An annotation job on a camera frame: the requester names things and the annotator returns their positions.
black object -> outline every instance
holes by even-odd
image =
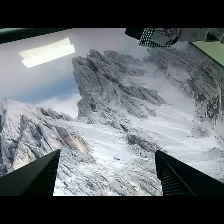
[[[156,151],[155,162],[164,196],[224,196],[224,184],[164,152]]]
[[[126,28],[125,34],[129,37],[133,37],[140,40],[145,28]]]
[[[4,32],[4,29],[5,28],[0,28],[0,44],[59,32],[71,28],[21,28],[6,32]]]
[[[60,150],[0,178],[0,196],[53,196]]]

sky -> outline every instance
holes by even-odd
[[[69,38],[75,53],[27,68],[19,52]],[[147,55],[146,48],[125,35],[125,28],[74,28],[0,45],[0,100],[11,98],[64,112],[78,114],[81,99],[74,80],[72,58],[86,57],[90,49],[103,53],[113,50],[138,58]]]

black and white checkered object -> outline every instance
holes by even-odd
[[[142,36],[139,40],[139,46],[141,47],[171,47],[173,40],[170,40],[167,42],[166,45],[160,45],[155,43],[154,41],[151,40],[153,32],[155,31],[155,28],[145,28]]]

rectangular white light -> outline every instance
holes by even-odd
[[[21,51],[19,54],[24,59],[22,60],[22,63],[27,68],[31,68],[33,66],[40,65],[57,58],[64,57],[74,52],[74,46],[70,44],[69,38],[66,38],[53,44]]]

snowy mountain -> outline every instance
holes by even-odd
[[[55,195],[161,195],[160,149],[223,180],[221,66],[190,45],[143,60],[90,50],[72,63],[77,119],[2,102],[0,175],[61,149]]]

